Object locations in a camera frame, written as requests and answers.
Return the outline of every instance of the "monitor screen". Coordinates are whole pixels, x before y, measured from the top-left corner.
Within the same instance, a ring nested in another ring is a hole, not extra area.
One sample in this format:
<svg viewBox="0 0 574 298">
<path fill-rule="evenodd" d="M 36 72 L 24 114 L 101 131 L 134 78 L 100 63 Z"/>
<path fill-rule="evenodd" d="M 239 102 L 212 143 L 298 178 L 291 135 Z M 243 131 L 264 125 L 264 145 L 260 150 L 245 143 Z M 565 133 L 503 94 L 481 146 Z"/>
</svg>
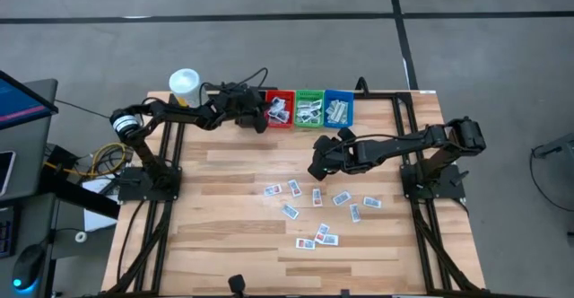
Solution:
<svg viewBox="0 0 574 298">
<path fill-rule="evenodd" d="M 0 129 L 50 115 L 52 109 L 0 77 Z"/>
</svg>

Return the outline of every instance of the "keyboard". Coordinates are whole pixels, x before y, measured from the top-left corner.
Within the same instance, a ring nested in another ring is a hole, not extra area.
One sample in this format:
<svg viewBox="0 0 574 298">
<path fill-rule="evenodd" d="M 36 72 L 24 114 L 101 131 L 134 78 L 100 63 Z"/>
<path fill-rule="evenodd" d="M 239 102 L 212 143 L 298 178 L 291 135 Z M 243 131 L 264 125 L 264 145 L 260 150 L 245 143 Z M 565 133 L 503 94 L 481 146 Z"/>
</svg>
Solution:
<svg viewBox="0 0 574 298">
<path fill-rule="evenodd" d="M 14 255 L 18 211 L 13 206 L 0 208 L 0 259 Z"/>
</svg>

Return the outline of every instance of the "plastic bin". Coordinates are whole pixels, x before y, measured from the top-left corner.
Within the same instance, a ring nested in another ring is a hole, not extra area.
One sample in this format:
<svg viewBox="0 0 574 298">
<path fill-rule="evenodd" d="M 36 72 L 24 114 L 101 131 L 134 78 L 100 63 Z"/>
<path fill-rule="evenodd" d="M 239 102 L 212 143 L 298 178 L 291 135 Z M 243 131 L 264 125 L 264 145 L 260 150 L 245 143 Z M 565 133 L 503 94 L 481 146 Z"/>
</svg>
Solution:
<svg viewBox="0 0 574 298">
<path fill-rule="evenodd" d="M 325 111 L 321 109 L 321 116 L 319 117 L 318 123 L 303 123 L 297 118 L 297 104 L 299 101 L 317 101 L 323 100 L 323 95 L 325 91 L 296 91 L 295 93 L 295 112 L 293 113 L 295 119 L 295 125 L 298 127 L 322 127 L 323 117 L 325 116 Z"/>
<path fill-rule="evenodd" d="M 271 123 L 269 122 L 268 111 L 265 112 L 265 119 L 267 120 L 268 127 L 278 127 L 278 128 L 289 128 L 293 126 L 293 117 L 295 116 L 295 111 L 293 110 L 293 103 L 295 102 L 295 92 L 294 91 L 267 91 L 265 95 L 265 101 L 271 102 L 274 97 L 279 97 L 285 100 L 285 110 L 289 111 L 289 120 L 287 123 Z"/>
<path fill-rule="evenodd" d="M 334 128 L 342 128 L 342 127 L 350 127 L 352 125 L 352 114 L 353 114 L 353 102 L 355 99 L 355 95 L 353 92 L 341 92 L 341 91 L 333 91 L 333 90 L 326 90 L 325 91 L 325 104 L 323 106 L 323 115 L 325 116 L 325 126 L 326 127 L 334 127 Z M 327 120 L 328 114 L 326 113 L 326 109 L 329 108 L 331 105 L 331 101 L 346 101 L 349 105 L 347 106 L 347 124 L 339 124 L 339 123 L 329 123 Z"/>
</svg>

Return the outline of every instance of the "computer monitor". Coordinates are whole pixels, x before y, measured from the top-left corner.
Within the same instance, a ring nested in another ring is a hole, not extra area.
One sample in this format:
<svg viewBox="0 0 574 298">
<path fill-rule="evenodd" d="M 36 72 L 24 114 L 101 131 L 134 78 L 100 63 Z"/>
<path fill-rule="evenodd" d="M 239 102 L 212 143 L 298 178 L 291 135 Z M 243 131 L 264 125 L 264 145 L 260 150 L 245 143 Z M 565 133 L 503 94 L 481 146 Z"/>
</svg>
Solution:
<svg viewBox="0 0 574 298">
<path fill-rule="evenodd" d="M 56 113 L 56 106 L 0 71 L 0 130 Z"/>
</svg>

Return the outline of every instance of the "yellow cable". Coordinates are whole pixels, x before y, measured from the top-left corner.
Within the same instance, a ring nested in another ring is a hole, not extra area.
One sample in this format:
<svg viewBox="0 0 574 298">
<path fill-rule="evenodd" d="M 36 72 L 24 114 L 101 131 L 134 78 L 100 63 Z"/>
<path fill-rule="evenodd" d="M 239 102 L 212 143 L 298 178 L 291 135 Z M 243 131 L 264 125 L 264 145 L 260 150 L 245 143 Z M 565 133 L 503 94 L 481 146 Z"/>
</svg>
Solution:
<svg viewBox="0 0 574 298">
<path fill-rule="evenodd" d="M 119 146 L 122 148 L 122 157 L 120 158 L 120 161 L 118 163 L 116 163 L 116 165 L 108 171 L 104 171 L 101 173 L 95 172 L 96 163 L 100 160 L 100 153 L 102 153 L 104 150 L 106 150 L 110 147 L 113 147 L 113 146 Z M 68 172 L 68 173 L 73 173 L 76 175 L 80 175 L 80 176 L 84 176 L 84 177 L 98 177 L 101 175 L 109 174 L 109 173 L 117 170 L 119 167 L 121 167 L 122 164 L 124 164 L 125 161 L 126 161 L 126 146 L 124 144 L 120 144 L 120 143 L 110 143 L 107 145 L 103 145 L 100 149 L 98 149 L 98 151 L 96 151 L 96 154 L 94 154 L 94 156 L 91 160 L 91 171 L 79 172 L 79 171 L 75 171 L 75 170 L 71 170 L 71 169 L 63 169 L 63 171 Z M 44 162 L 44 164 L 50 168 L 53 168 L 53 169 L 57 168 L 54 163 Z"/>
</svg>

